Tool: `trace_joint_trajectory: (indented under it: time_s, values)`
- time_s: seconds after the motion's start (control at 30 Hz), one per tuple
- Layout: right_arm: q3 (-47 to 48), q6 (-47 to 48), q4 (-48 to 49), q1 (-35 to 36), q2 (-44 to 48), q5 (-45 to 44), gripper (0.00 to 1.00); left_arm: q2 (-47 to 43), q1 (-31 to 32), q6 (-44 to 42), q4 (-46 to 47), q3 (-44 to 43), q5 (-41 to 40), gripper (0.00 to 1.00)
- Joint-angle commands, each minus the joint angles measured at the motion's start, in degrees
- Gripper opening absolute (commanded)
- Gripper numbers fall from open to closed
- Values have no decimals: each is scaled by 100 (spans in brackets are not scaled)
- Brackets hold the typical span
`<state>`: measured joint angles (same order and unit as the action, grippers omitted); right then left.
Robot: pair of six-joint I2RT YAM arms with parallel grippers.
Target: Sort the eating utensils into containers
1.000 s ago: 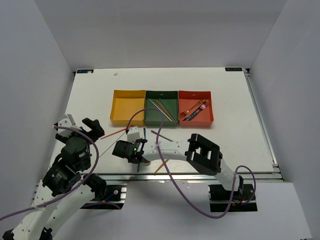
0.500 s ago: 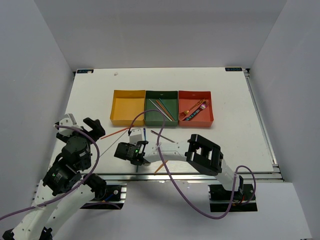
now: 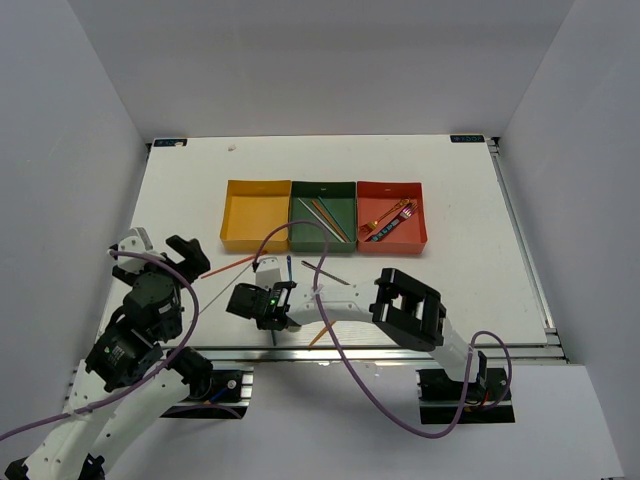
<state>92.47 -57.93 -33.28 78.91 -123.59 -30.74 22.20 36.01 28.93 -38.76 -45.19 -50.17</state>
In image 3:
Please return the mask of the gold fork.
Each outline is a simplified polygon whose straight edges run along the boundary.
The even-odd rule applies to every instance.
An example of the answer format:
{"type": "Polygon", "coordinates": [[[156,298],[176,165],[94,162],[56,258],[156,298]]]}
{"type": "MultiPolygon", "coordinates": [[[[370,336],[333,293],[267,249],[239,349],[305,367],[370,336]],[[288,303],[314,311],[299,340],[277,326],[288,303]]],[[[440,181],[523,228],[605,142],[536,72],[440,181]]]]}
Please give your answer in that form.
{"type": "Polygon", "coordinates": [[[384,219],[386,219],[392,213],[398,210],[401,210],[409,202],[410,202],[410,199],[408,197],[399,200],[393,207],[391,207],[389,210],[381,214],[377,219],[361,225],[358,229],[358,235],[361,236],[361,235],[367,235],[367,234],[373,233],[384,219]]]}

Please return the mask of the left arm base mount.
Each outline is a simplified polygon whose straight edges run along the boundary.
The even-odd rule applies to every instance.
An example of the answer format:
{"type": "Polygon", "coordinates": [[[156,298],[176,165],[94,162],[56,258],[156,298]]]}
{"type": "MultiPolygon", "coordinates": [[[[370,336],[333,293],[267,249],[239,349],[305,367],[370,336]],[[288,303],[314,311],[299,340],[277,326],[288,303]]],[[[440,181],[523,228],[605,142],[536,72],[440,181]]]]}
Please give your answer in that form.
{"type": "Polygon", "coordinates": [[[248,409],[250,372],[238,367],[215,366],[187,347],[166,364],[180,377],[187,396],[161,415],[162,418],[240,420],[248,409]]]}

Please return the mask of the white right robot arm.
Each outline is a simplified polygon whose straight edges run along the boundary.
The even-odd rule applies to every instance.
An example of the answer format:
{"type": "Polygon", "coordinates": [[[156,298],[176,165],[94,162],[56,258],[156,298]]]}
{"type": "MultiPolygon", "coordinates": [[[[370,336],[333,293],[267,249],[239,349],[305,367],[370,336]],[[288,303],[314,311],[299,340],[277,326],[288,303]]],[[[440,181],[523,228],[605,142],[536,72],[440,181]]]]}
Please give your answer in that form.
{"type": "Polygon", "coordinates": [[[260,330],[290,330],[324,321],[372,324],[398,346],[429,353],[459,396],[475,403],[487,391],[486,356],[456,331],[441,294],[395,268],[383,269],[376,280],[347,286],[239,283],[226,311],[253,320],[260,330]]]}

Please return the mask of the orange chopstick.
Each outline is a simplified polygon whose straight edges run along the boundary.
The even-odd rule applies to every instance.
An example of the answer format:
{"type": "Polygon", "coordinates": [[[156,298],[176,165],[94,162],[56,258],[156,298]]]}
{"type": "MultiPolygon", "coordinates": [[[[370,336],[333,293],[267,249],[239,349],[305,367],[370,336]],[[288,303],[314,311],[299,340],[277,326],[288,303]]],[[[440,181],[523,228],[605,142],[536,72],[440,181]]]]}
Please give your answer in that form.
{"type": "Polygon", "coordinates": [[[249,256],[244,257],[244,258],[242,258],[240,260],[236,260],[236,261],[234,261],[234,262],[232,262],[232,263],[230,263],[228,265],[225,265],[223,267],[220,267],[220,268],[217,268],[217,269],[213,269],[213,270],[211,270],[211,271],[209,271],[207,273],[204,273],[199,277],[199,279],[203,280],[203,279],[215,276],[215,275],[217,275],[219,273],[231,270],[231,269],[236,268],[236,267],[238,267],[240,265],[243,265],[243,264],[245,264],[247,262],[253,262],[254,260],[255,260],[255,255],[249,255],[249,256]]]}
{"type": "Polygon", "coordinates": [[[333,222],[333,220],[330,218],[330,216],[328,215],[328,213],[326,212],[326,210],[324,209],[324,207],[319,203],[319,201],[317,200],[313,200],[312,201],[313,206],[319,211],[319,213],[329,222],[329,224],[335,229],[336,229],[336,225],[333,222]]]}

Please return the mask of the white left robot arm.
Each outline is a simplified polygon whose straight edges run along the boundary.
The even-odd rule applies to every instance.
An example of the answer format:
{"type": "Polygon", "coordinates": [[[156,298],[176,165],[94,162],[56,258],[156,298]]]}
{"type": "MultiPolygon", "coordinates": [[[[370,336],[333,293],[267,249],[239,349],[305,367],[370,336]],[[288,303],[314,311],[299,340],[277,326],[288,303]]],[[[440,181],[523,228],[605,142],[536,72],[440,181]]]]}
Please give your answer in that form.
{"type": "Polygon", "coordinates": [[[198,240],[173,235],[156,251],[134,228],[109,254],[112,275],[128,286],[121,305],[78,367],[62,413],[3,434],[53,428],[30,455],[11,462],[8,479],[102,479],[123,450],[175,403],[211,388],[213,367],[187,346],[195,327],[183,324],[183,292],[210,268],[198,240]]]}

